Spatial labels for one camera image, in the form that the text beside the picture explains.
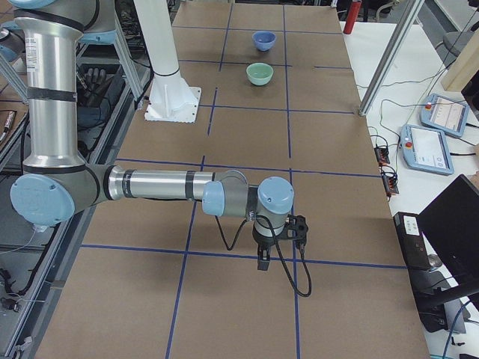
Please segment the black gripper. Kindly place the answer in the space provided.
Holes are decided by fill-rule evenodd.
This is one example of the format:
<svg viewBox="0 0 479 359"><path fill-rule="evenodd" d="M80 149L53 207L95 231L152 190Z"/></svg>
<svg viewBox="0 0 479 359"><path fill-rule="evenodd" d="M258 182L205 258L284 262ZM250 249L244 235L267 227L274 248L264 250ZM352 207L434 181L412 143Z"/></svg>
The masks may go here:
<svg viewBox="0 0 479 359"><path fill-rule="evenodd" d="M275 230L254 224L253 239L257 243L257 269L267 271L270 263L270 248L275 245Z"/></svg>

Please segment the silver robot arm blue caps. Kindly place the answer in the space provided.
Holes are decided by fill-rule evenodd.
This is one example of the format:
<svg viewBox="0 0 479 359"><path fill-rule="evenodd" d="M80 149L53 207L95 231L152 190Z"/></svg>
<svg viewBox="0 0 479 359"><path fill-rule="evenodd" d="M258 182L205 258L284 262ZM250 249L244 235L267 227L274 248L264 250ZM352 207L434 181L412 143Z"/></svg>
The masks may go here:
<svg viewBox="0 0 479 359"><path fill-rule="evenodd" d="M116 38L113 1L15 1L25 35L31 152L11 187L14 209L37 226L53 226L98 203L122 198L199 202L215 217L252 221L257 267L271 248L297 241L292 185L269 177L250 185L239 171L140 171L91 165L77 147L76 47L83 37Z"/></svg>

